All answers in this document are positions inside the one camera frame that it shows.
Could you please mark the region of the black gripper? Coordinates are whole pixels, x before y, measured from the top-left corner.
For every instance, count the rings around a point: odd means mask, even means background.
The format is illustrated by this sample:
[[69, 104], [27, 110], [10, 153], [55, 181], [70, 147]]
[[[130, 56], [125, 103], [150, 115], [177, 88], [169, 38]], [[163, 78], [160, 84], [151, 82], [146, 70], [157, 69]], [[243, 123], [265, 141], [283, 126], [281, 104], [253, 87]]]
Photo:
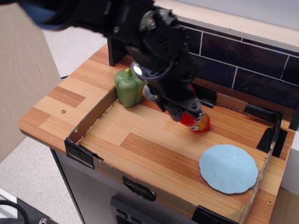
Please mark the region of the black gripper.
[[191, 88], [197, 72], [194, 62], [174, 60], [145, 64], [134, 61], [133, 70], [146, 83], [148, 99], [156, 101], [174, 121], [179, 122], [185, 112], [192, 117], [192, 123], [201, 121], [206, 115]]

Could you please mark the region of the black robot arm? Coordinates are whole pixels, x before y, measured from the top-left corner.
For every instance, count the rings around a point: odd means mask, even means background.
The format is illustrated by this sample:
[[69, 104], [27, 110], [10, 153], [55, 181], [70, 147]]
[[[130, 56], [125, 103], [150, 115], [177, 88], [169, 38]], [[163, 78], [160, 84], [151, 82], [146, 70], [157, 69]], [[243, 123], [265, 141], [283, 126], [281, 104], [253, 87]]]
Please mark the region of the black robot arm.
[[191, 88], [196, 65], [187, 34], [171, 10], [152, 0], [21, 0], [32, 21], [43, 29], [80, 27], [123, 43], [133, 70], [146, 84], [145, 94], [175, 121], [189, 114], [205, 117]]

